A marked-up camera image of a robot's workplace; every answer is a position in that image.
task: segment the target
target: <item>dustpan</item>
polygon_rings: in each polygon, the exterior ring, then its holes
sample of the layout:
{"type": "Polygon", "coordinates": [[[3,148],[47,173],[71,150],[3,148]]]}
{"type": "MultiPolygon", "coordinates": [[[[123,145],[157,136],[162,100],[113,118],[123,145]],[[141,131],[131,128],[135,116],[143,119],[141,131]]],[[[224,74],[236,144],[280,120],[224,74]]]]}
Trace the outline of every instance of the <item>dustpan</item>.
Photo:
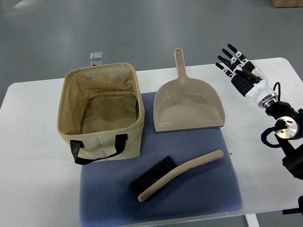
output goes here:
{"type": "Polygon", "coordinates": [[[186,75],[183,52],[175,50],[178,78],[156,93],[153,105],[157,132],[222,127],[225,112],[215,89],[186,75]]]}

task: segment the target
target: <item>table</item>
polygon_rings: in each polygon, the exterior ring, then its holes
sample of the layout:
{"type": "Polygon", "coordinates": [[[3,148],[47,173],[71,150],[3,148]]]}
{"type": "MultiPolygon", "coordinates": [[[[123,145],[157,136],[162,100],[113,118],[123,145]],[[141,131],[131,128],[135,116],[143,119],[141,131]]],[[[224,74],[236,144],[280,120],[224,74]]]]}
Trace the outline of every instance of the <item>table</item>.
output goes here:
{"type": "MultiPolygon", "coordinates": [[[[303,107],[303,83],[286,59],[254,62],[267,76],[270,87],[281,83],[281,101],[289,102],[295,110],[303,107]]],[[[221,98],[226,114],[221,130],[232,153],[243,201],[239,211],[195,219],[297,207],[303,181],[293,178],[282,166],[281,149],[268,148],[260,140],[261,133],[276,121],[238,93],[214,64],[189,66],[186,70],[189,77],[211,84],[221,98]]],[[[175,79],[177,70],[138,71],[137,76],[140,91],[146,93],[175,79]]],[[[56,128],[62,85],[63,79],[52,79],[16,83],[8,88],[0,109],[3,226],[80,226],[81,166],[73,163],[70,149],[56,128]]],[[[303,140],[291,143],[296,148],[303,140]]]]}

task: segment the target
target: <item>fabric storage basket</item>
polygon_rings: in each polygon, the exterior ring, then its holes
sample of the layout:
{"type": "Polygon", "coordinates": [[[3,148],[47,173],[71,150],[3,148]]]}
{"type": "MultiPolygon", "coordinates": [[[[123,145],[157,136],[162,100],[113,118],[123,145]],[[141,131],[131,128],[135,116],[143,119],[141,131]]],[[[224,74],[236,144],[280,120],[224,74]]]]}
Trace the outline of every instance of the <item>fabric storage basket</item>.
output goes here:
{"type": "Polygon", "coordinates": [[[128,63],[77,69],[65,77],[57,128],[75,163],[140,155],[144,106],[128,63]]]}

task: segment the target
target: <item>concrete floor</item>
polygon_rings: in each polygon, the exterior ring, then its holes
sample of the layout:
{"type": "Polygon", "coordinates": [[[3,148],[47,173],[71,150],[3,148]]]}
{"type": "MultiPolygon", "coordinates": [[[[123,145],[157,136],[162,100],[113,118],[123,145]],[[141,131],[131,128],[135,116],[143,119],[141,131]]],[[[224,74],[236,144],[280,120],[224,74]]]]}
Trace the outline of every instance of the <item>concrete floor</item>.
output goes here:
{"type": "MultiPolygon", "coordinates": [[[[302,25],[303,8],[276,9],[270,0],[0,0],[0,105],[12,83],[63,78],[88,66],[94,51],[105,64],[150,70],[175,67],[176,48],[187,66],[212,64],[232,43],[249,59],[288,59],[302,79],[302,25]]],[[[261,227],[303,225],[301,214],[257,217],[261,227]]],[[[166,226],[247,224],[239,216],[166,226]]]]}

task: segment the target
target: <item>cleaning brush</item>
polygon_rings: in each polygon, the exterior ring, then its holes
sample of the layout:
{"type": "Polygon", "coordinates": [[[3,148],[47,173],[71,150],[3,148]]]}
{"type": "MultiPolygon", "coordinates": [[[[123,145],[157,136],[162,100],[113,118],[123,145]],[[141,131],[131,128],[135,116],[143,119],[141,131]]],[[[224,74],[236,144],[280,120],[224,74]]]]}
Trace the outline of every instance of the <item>cleaning brush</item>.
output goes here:
{"type": "Polygon", "coordinates": [[[147,170],[144,174],[132,181],[129,184],[129,187],[138,196],[138,200],[140,202],[144,202],[158,189],[181,173],[191,168],[217,160],[222,156],[223,151],[215,150],[206,155],[187,161],[179,166],[175,164],[170,156],[167,156],[147,170]]]}

